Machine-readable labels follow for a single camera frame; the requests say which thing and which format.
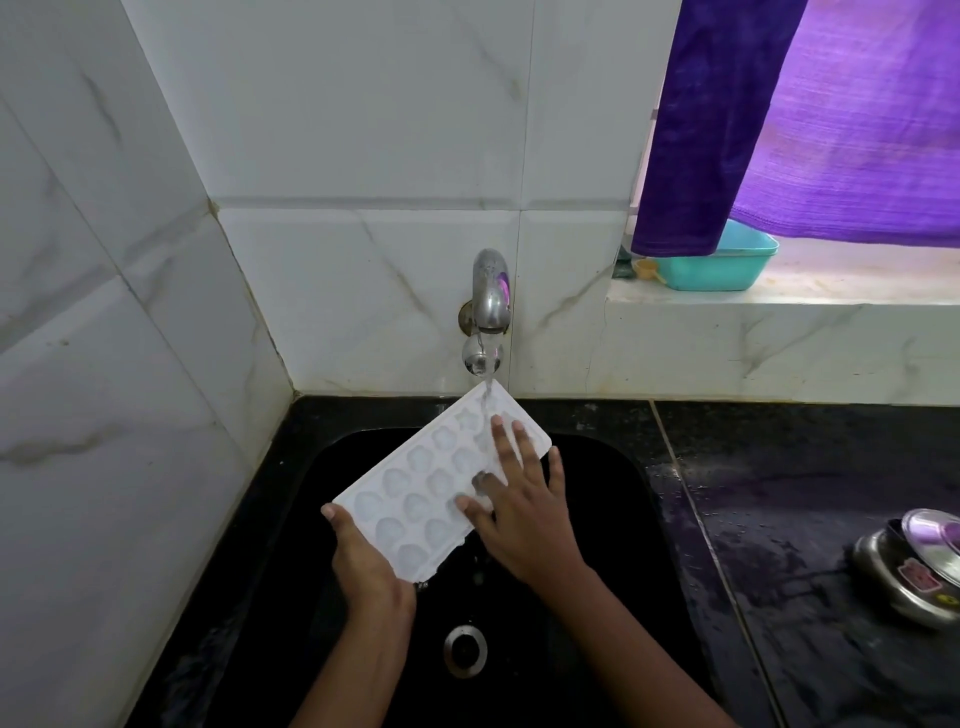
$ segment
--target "faucet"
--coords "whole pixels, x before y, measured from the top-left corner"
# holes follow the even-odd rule
[[[485,248],[473,260],[473,298],[460,309],[460,330],[467,335],[464,365],[477,376],[486,376],[500,366],[500,347],[491,352],[483,334],[504,333],[511,319],[510,276],[507,261],[499,251]]]

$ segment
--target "dark purple curtain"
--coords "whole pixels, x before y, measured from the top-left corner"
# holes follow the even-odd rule
[[[960,0],[810,0],[731,217],[960,247]]]
[[[632,249],[716,250],[806,0],[684,0]]]

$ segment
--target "countertop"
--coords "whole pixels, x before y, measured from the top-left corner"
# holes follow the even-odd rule
[[[293,404],[129,726],[204,724],[316,453],[361,429],[425,425],[451,402]],[[844,546],[910,508],[960,512],[960,410],[522,404],[546,430],[606,442],[646,474],[711,678],[740,725],[960,725],[960,632],[926,632],[865,601],[843,556]]]

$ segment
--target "teal plastic basket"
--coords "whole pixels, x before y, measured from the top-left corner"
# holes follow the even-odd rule
[[[745,291],[779,247],[766,232],[728,220],[715,253],[653,259],[663,281],[676,291]]]

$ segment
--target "person's left hand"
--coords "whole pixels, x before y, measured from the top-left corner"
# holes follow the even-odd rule
[[[351,619],[399,619],[409,626],[417,608],[414,585],[396,578],[393,567],[360,533],[343,506],[321,509],[337,534],[333,572],[347,598]]]

